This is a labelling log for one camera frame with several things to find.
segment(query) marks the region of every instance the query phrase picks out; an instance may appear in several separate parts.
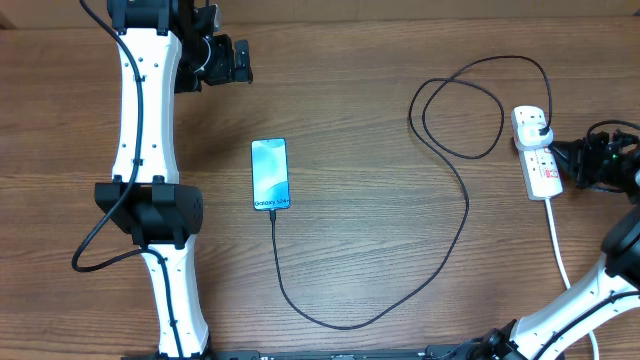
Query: wooden table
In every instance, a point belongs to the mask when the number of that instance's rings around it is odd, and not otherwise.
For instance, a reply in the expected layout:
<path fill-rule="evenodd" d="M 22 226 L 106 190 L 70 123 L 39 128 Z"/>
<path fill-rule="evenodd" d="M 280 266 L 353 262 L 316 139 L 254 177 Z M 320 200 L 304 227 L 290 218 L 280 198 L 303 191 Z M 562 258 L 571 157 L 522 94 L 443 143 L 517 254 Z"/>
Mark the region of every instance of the wooden table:
<path fill-rule="evenodd" d="M 293 206 L 278 216 L 285 286 L 310 315 L 361 322 L 441 262 L 464 209 L 451 171 L 410 133 L 417 87 L 481 57 L 520 54 L 547 70 L 557 139 L 592 123 L 640 116 L 637 18 L 514 19 L 247 25 L 224 29 L 251 44 L 253 85 L 177 96 L 182 182 L 204 193 L 197 243 L 200 303 L 216 349 L 300 351 L 420 348 L 457 343 L 528 315 L 563 291 L 544 206 L 527 199 L 505 134 L 482 160 L 451 158 L 471 213 L 444 271 L 420 294 L 361 330 L 301 318 L 275 277 L 268 215 L 252 209 L 252 140 L 285 137 Z M 547 108 L 535 67 L 487 63 L 465 74 L 508 112 Z M 0 358 L 117 359 L 155 351 L 147 270 L 131 259 L 79 274 L 71 255 L 102 215 L 93 184 L 109 181 L 120 121 L 120 69 L 99 30 L 0 32 Z M 499 112 L 452 85 L 430 108 L 438 139 L 475 154 Z M 567 271 L 577 281 L 599 256 L 625 196 L 577 191 L 554 200 Z M 81 262 L 131 249 L 112 224 Z M 598 329 L 603 359 L 636 359 L 640 313 Z M 590 359 L 588 341 L 569 351 Z"/>

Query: white power strip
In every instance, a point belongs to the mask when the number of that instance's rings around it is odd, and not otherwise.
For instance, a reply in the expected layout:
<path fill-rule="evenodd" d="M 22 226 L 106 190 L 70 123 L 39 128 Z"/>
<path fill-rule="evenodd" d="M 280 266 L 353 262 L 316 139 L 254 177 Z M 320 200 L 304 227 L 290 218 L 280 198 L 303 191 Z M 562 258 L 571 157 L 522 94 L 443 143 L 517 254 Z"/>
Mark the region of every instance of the white power strip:
<path fill-rule="evenodd" d="M 518 106 L 511 112 L 511 124 L 529 199 L 544 200 L 562 193 L 558 166 L 547 148 L 553 131 L 539 135 L 539 129 L 546 126 L 544 112 L 534 106 Z"/>

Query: smartphone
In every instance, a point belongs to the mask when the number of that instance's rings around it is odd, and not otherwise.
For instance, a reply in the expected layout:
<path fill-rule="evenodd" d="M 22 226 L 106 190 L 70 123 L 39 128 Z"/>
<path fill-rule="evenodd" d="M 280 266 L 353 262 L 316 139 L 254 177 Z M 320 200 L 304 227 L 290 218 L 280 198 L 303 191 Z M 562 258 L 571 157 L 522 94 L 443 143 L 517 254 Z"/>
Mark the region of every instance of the smartphone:
<path fill-rule="evenodd" d="M 256 210 L 287 209 L 289 170 L 284 139 L 256 140 L 251 143 L 253 168 L 253 207 Z"/>

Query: black cable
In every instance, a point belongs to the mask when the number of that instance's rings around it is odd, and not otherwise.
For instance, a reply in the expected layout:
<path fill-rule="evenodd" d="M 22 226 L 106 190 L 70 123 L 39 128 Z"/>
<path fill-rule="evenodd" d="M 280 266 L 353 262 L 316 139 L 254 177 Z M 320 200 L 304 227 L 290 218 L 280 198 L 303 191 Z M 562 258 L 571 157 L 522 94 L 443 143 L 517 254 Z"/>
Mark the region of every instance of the black cable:
<path fill-rule="evenodd" d="M 587 130 L 587 135 L 584 138 L 585 143 L 587 144 L 587 146 L 589 146 L 589 148 L 591 148 L 591 144 L 589 143 L 589 137 L 591 136 L 591 132 L 597 128 L 600 127 L 602 125 L 623 125 L 623 126 L 628 126 L 632 129 L 636 129 L 638 131 L 640 131 L 640 126 L 634 124 L 634 123 L 630 123 L 628 121 L 623 121 L 623 120 L 605 120 L 605 121 L 600 121 L 598 123 L 595 123 L 593 125 L 591 125 L 591 127 L 589 128 L 589 130 Z"/>
<path fill-rule="evenodd" d="M 275 212 L 275 210 L 271 210 L 269 212 L 269 217 L 271 219 L 271 238 L 272 238 L 272 242 L 273 242 L 273 255 L 274 255 L 275 263 L 276 263 L 276 273 L 278 275 L 278 283 L 280 285 L 280 291 L 282 292 L 282 295 L 284 296 L 284 299 L 287 301 L 289 306 L 291 306 L 291 308 L 293 310 L 295 310 L 298 314 L 300 314 L 300 316 L 304 317 L 305 319 L 307 319 L 307 320 L 309 320 L 309 321 L 311 321 L 311 322 L 313 322 L 313 323 L 315 323 L 317 325 L 324 326 L 324 327 L 327 327 L 327 328 L 330 328 L 330 329 L 334 329 L 334 330 L 355 330 L 355 329 L 360 329 L 360 328 L 363 328 L 363 327 L 375 322 L 376 320 L 380 319 L 381 317 L 383 317 L 384 315 L 389 313 L 391 310 L 393 310 L 396 307 L 400 306 L 402 303 L 404 303 L 405 301 L 409 300 L 411 297 L 413 297 L 414 295 L 419 293 L 422 289 L 424 289 L 427 285 L 429 285 L 429 283 L 431 283 L 431 281 L 433 279 L 435 279 L 436 276 L 438 276 L 440 271 L 442 271 L 442 269 L 444 268 L 445 264 L 447 263 L 447 260 L 449 260 L 449 256 L 451 255 L 451 252 L 453 251 L 453 248 L 455 247 L 456 242 L 458 241 L 458 238 L 460 237 L 460 233 L 462 232 L 462 229 L 464 228 L 464 224 L 467 221 L 467 217 L 469 215 L 469 206 L 470 206 L 469 193 L 467 192 L 467 188 L 464 185 L 464 182 L 462 181 L 462 178 L 460 177 L 460 174 L 458 174 L 458 171 L 456 170 L 455 166 L 453 166 L 453 164 L 441 152 L 439 152 L 433 145 L 429 144 L 422 136 L 420 136 L 420 134 L 416 130 L 416 128 L 415 128 L 415 126 L 413 124 L 413 118 L 412 118 L 413 106 L 415 104 L 416 99 L 418 98 L 418 95 L 420 95 L 420 92 L 422 91 L 422 89 L 425 86 L 427 86 L 428 84 L 430 84 L 432 82 L 442 82 L 440 87 L 438 87 L 438 89 L 436 89 L 436 91 L 431 95 L 431 97 L 427 101 L 427 104 L 424 107 L 424 110 L 422 111 L 422 124 L 423 124 L 424 130 L 426 131 L 426 133 L 429 136 L 429 138 L 431 138 L 431 140 L 433 140 L 433 142 L 438 147 L 440 147 L 442 150 L 444 150 L 444 151 L 446 151 L 446 152 L 448 152 L 448 153 L 450 153 L 450 154 L 452 154 L 454 156 L 461 157 L 461 158 L 464 158 L 464 159 L 480 159 L 480 158 L 483 158 L 484 156 L 488 155 L 491 152 L 491 150 L 493 150 L 493 148 L 498 143 L 498 140 L 500 140 L 500 135 L 502 134 L 502 128 L 504 127 L 504 108 L 503 108 L 502 103 L 500 102 L 500 100 L 493 93 L 491 93 L 489 90 L 487 90 L 487 89 L 485 89 L 485 88 L 483 88 L 483 87 L 481 87 L 481 86 L 479 86 L 477 84 L 474 84 L 474 83 L 471 83 L 471 82 L 468 82 L 468 81 L 464 81 L 464 80 L 456 80 L 455 78 L 458 75 L 460 75 L 464 70 L 470 68 L 471 66 L 473 66 L 475 64 L 478 64 L 478 63 L 481 63 L 481 62 L 485 62 L 485 61 L 489 61 L 489 60 L 495 60 L 495 59 L 523 59 L 523 60 L 527 60 L 529 62 L 532 62 L 534 65 L 536 65 L 538 67 L 538 69 L 540 70 L 540 72 L 542 72 L 542 75 L 544 76 L 545 84 L 547 85 L 547 93 L 549 95 L 549 122 L 547 123 L 547 128 L 551 124 L 551 105 L 552 105 L 552 103 L 551 103 L 551 86 L 549 84 L 549 79 L 547 78 L 547 75 L 544 72 L 544 70 L 542 69 L 542 67 L 540 66 L 540 64 L 538 64 L 535 60 L 532 60 L 532 59 L 530 59 L 528 57 L 525 57 L 525 56 L 504 55 L 504 56 L 493 56 L 493 57 L 477 60 L 477 61 L 472 62 L 469 65 L 464 66 L 463 68 L 458 70 L 455 74 L 453 74 L 449 78 L 433 78 L 433 79 L 429 79 L 429 80 L 425 81 L 418 88 L 418 90 L 416 91 L 415 95 L 413 96 L 413 99 L 411 100 L 411 104 L 409 105 L 409 113 L 408 113 L 409 125 L 411 126 L 411 130 L 416 135 L 416 137 L 422 143 L 424 143 L 429 149 L 431 149 L 431 151 L 433 151 L 436 155 L 438 155 L 442 159 L 442 161 L 444 161 L 445 164 L 447 164 L 447 166 L 449 166 L 449 168 L 451 169 L 451 171 L 455 175 L 456 179 L 458 180 L 458 183 L 460 184 L 460 189 L 462 191 L 462 195 L 464 196 L 465 210 L 464 210 L 464 215 L 462 216 L 462 221 L 460 222 L 460 227 L 458 228 L 458 231 L 456 232 L 456 235 L 454 236 L 453 241 L 451 242 L 451 245 L 449 246 L 449 249 L 447 250 L 447 253 L 444 256 L 444 259 L 440 263 L 440 266 L 438 266 L 438 268 L 433 272 L 433 274 L 425 282 L 423 282 L 420 286 L 418 286 L 415 290 L 410 292 L 408 295 L 406 295 L 405 297 L 400 299 L 398 302 L 396 302 L 393 305 L 389 306 L 388 308 L 386 308 L 384 311 L 382 311 L 380 314 L 376 315 L 372 319 L 370 319 L 368 321 L 365 321 L 365 322 L 363 322 L 361 324 L 351 325 L 351 326 L 336 326 L 336 325 L 327 324 L 325 322 L 322 322 L 320 320 L 314 319 L 311 316 L 305 314 L 302 310 L 298 309 L 298 307 L 296 307 L 293 304 L 291 299 L 289 299 L 289 296 L 287 295 L 287 292 L 284 289 L 284 285 L 282 284 L 282 276 L 280 274 L 280 264 L 278 262 L 278 250 L 276 248 L 276 225 L 275 225 L 276 212 Z M 438 141 L 436 141 L 436 139 L 434 139 L 434 137 L 429 132 L 429 129 L 427 128 L 427 121 L 426 121 L 427 108 L 429 107 L 429 104 L 431 103 L 431 101 L 433 100 L 435 95 L 445 85 L 447 85 L 449 83 L 462 84 L 462 85 L 470 86 L 470 87 L 472 87 L 474 89 L 480 90 L 480 91 L 484 92 L 485 94 L 489 95 L 496 102 L 496 104 L 498 104 L 498 107 L 500 108 L 500 128 L 498 129 L 498 134 L 496 136 L 496 139 L 493 141 L 493 143 L 491 144 L 489 149 L 487 149 L 485 152 L 483 152 L 483 153 L 481 153 L 479 155 L 473 155 L 473 156 L 464 155 L 464 154 L 460 154 L 460 153 L 457 153 L 455 151 L 452 151 L 452 150 L 448 149 L 447 147 L 445 147 L 444 145 L 442 145 Z"/>
<path fill-rule="evenodd" d="M 100 269 L 104 269 L 109 265 L 117 263 L 118 261 L 124 260 L 126 258 L 132 257 L 134 255 L 147 253 L 147 254 L 151 254 L 151 255 L 155 256 L 158 259 L 158 263 L 160 264 L 160 267 L 162 268 L 162 276 L 164 278 L 165 292 L 166 292 L 166 297 L 167 297 L 167 311 L 169 313 L 169 322 L 170 322 L 171 328 L 173 329 L 173 336 L 174 336 L 174 339 L 175 339 L 175 342 L 176 342 L 176 347 L 178 349 L 178 357 L 179 357 L 179 359 L 182 359 L 182 358 L 184 358 L 184 356 L 183 356 L 183 352 L 182 352 L 182 344 L 180 343 L 180 335 L 178 334 L 177 321 L 175 320 L 175 316 L 174 316 L 174 313 L 173 313 L 173 304 L 172 304 L 172 301 L 171 301 L 171 288 L 170 288 L 170 284 L 169 284 L 169 272 L 167 270 L 166 260 L 160 253 L 158 253 L 155 250 L 149 249 L 149 248 L 136 249 L 136 250 L 132 250 L 132 251 L 129 251 L 127 253 L 124 253 L 122 255 L 118 255 L 116 257 L 113 257 L 113 258 L 111 258 L 109 260 L 103 261 L 102 263 L 97 264 L 97 265 L 93 265 L 93 266 L 79 266 L 78 265 L 78 260 L 80 259 L 80 256 L 82 255 L 84 250 L 87 248 L 87 246 L 89 246 L 89 244 L 91 243 L 93 238 L 100 232 L 102 227 L 109 221 L 109 219 L 111 219 L 111 216 L 113 216 L 114 212 L 118 208 L 120 208 L 122 206 L 122 204 L 125 202 L 125 200 L 129 197 L 129 194 L 131 193 L 131 190 L 133 189 L 133 186 L 135 184 L 135 180 L 138 177 L 138 170 L 140 168 L 140 152 L 141 152 L 141 149 L 142 149 L 142 125 L 143 125 L 143 122 L 144 122 L 143 121 L 144 120 L 144 116 L 143 116 L 144 115 L 144 112 L 143 112 L 144 106 L 143 106 L 143 101 L 142 101 L 143 100 L 142 99 L 142 78 L 140 77 L 140 71 L 138 69 L 138 65 L 136 64 L 135 58 L 131 54 L 131 51 L 129 51 L 129 48 L 124 43 L 124 41 L 122 41 L 122 39 L 120 39 L 120 37 L 109 27 L 109 25 L 107 25 L 104 21 L 102 21 L 102 19 L 100 19 L 100 17 L 98 17 L 91 10 L 91 8 L 89 8 L 89 6 L 86 4 L 86 2 L 84 0 L 79 0 L 79 1 L 80 1 L 80 5 L 84 9 L 84 11 L 98 25 L 100 25 L 100 27 L 102 29 L 104 29 L 116 41 L 116 43 L 118 43 L 118 45 L 120 46 L 122 51 L 127 56 L 127 59 L 129 60 L 129 63 L 131 64 L 131 69 L 133 70 L 134 80 L 136 82 L 136 93 L 137 93 L 137 99 L 138 99 L 138 126 L 137 126 L 138 128 L 137 128 L 137 132 L 136 132 L 136 146 L 135 146 L 135 152 L 134 152 L 134 157 L 133 157 L 133 169 L 131 170 L 131 177 L 129 178 L 129 183 L 127 183 L 127 186 L 126 186 L 125 190 L 123 191 L 122 195 L 120 195 L 120 198 L 118 199 L 118 201 L 116 201 L 116 203 L 113 205 L 113 207 L 109 211 L 107 211 L 107 213 L 102 217 L 102 219 L 100 219 L 100 221 L 91 230 L 91 232 L 89 232 L 89 234 L 84 239 L 84 241 L 82 241 L 80 246 L 78 246 L 78 249 L 76 249 L 76 252 L 73 254 L 73 258 L 71 259 L 71 267 L 77 272 L 92 272 L 92 271 L 97 271 L 97 270 L 100 270 Z"/>
<path fill-rule="evenodd" d="M 640 296 L 640 291 L 629 291 L 629 292 L 624 292 L 624 293 L 620 293 L 620 294 L 616 294 L 616 295 L 611 295 L 606 300 L 601 301 L 596 306 L 594 306 L 591 309 L 589 309 L 589 311 L 587 311 L 584 314 L 578 316 L 575 320 L 570 322 L 562 330 L 558 331 L 557 333 L 554 333 L 553 336 L 551 337 L 551 339 L 549 339 L 549 341 L 547 341 L 546 344 L 544 344 L 542 349 L 540 349 L 540 351 L 538 351 L 538 353 L 536 354 L 536 356 L 532 360 L 539 360 L 542 357 L 542 355 L 544 355 L 545 351 L 547 351 L 551 347 L 551 345 L 553 345 L 556 341 L 558 341 L 569 330 L 573 329 L 576 325 L 581 323 L 584 319 L 586 319 L 589 316 L 593 315 L 596 311 L 602 309 L 603 307 L 605 307 L 605 306 L 607 306 L 609 304 L 615 303 L 617 300 L 620 300 L 622 298 L 626 298 L 626 297 L 629 297 L 629 296 Z"/>
<path fill-rule="evenodd" d="M 547 120 L 547 126 L 545 126 L 544 128 L 540 129 L 540 135 L 546 135 L 549 132 L 549 129 L 551 128 L 551 117 L 553 114 L 553 106 L 552 106 L 552 99 L 551 99 L 551 84 L 549 83 L 549 78 L 547 77 L 547 73 L 544 71 L 544 69 L 542 68 L 542 66 L 535 60 L 526 57 L 526 56 L 520 56 L 520 55 L 498 55 L 498 56 L 491 56 L 491 57 L 487 57 L 484 59 L 480 59 L 480 60 L 476 60 L 474 62 L 472 62 L 471 64 L 465 65 L 462 68 L 460 68 L 458 71 L 456 71 L 453 75 L 451 75 L 447 80 L 445 80 L 442 85 L 440 85 L 431 95 L 431 97 L 429 98 L 429 100 L 427 100 L 427 104 L 425 105 L 425 111 L 426 108 L 429 107 L 429 104 L 431 104 L 431 101 L 433 100 L 433 98 L 440 92 L 440 90 L 442 90 L 442 88 L 444 88 L 445 86 L 447 86 L 447 84 L 449 84 L 450 82 L 453 82 L 453 80 L 455 78 L 457 78 L 460 74 L 462 74 L 465 70 L 469 69 L 470 67 L 482 63 L 482 62 L 486 62 L 486 61 L 491 61 L 491 60 L 497 60 L 497 59 L 521 59 L 521 60 L 525 60 L 528 61 L 530 63 L 532 63 L 533 65 L 535 65 L 538 70 L 540 70 L 540 73 L 542 73 L 542 77 L 544 78 L 544 83 L 547 87 L 547 96 L 549 97 L 549 119 Z M 447 149 L 446 147 L 442 146 L 442 144 L 440 144 L 438 141 L 436 141 L 436 139 L 431 135 L 431 133 L 427 130 L 427 135 L 429 136 L 429 138 L 431 139 L 431 141 L 434 142 L 434 144 L 438 145 L 442 150 L 450 153 L 451 155 L 455 155 L 461 158 L 465 158 L 465 159 L 479 159 L 483 156 L 485 156 L 486 154 L 488 154 L 489 152 L 491 152 L 491 150 L 493 149 L 493 146 L 495 146 L 495 143 L 484 153 L 481 155 L 478 155 L 477 157 L 467 157 L 465 155 L 462 154 L 457 154 L 455 152 L 452 152 L 451 150 Z"/>

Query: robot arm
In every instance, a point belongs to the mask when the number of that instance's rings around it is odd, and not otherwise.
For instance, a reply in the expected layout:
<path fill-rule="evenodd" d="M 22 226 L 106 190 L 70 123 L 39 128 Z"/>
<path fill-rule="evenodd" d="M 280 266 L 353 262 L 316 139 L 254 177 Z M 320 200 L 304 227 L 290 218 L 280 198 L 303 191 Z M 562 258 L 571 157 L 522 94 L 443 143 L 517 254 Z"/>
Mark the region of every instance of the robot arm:
<path fill-rule="evenodd" d="M 108 10 L 112 27 L 136 60 L 142 78 L 142 141 L 138 172 L 131 179 L 138 131 L 137 84 L 129 57 L 120 48 L 120 141 L 112 182 L 96 184 L 95 200 L 106 213 L 126 184 L 134 183 L 111 220 L 132 235 L 134 245 L 164 258 L 160 264 L 158 256 L 142 253 L 160 322 L 155 358 L 205 359 L 211 355 L 209 330 L 194 265 L 203 201 L 197 188 L 180 185 L 173 145 L 174 94 L 200 91 L 202 81 L 251 82 L 248 43 L 236 42 L 236 56 L 227 35 L 213 35 L 219 26 L 216 5 L 197 9 L 193 0 L 109 0 Z"/>

